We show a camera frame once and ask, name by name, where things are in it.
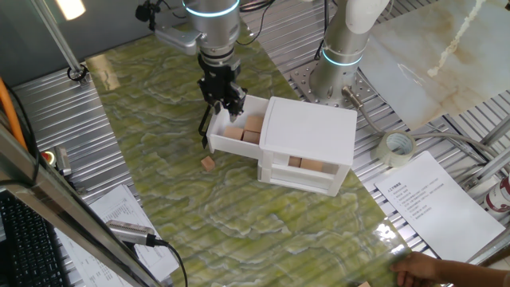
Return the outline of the person hand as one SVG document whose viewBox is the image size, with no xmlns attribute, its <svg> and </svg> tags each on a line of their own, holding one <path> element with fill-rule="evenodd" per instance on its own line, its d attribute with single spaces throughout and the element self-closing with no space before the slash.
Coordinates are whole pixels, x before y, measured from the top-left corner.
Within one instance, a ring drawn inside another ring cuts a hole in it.
<svg viewBox="0 0 510 287">
<path fill-rule="evenodd" d="M 437 263 L 435 258 L 413 252 L 392 264 L 390 270 L 397 274 L 400 287 L 431 286 L 440 282 Z"/>
</svg>

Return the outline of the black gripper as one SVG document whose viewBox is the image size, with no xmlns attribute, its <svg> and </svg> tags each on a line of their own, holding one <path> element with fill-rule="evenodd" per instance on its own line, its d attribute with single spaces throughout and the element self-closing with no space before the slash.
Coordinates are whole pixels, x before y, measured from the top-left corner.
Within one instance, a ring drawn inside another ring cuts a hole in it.
<svg viewBox="0 0 510 287">
<path fill-rule="evenodd" d="M 225 109 L 229 111 L 229 120 L 235 122 L 244 112 L 247 89 L 235 83 L 241 72 L 239 61 L 233 64 L 212 65 L 205 61 L 204 57 L 198 59 L 199 66 L 204 72 L 198 81 L 204 101 L 213 109 L 214 115 L 222 110 L 222 100 L 225 101 Z"/>
</svg>

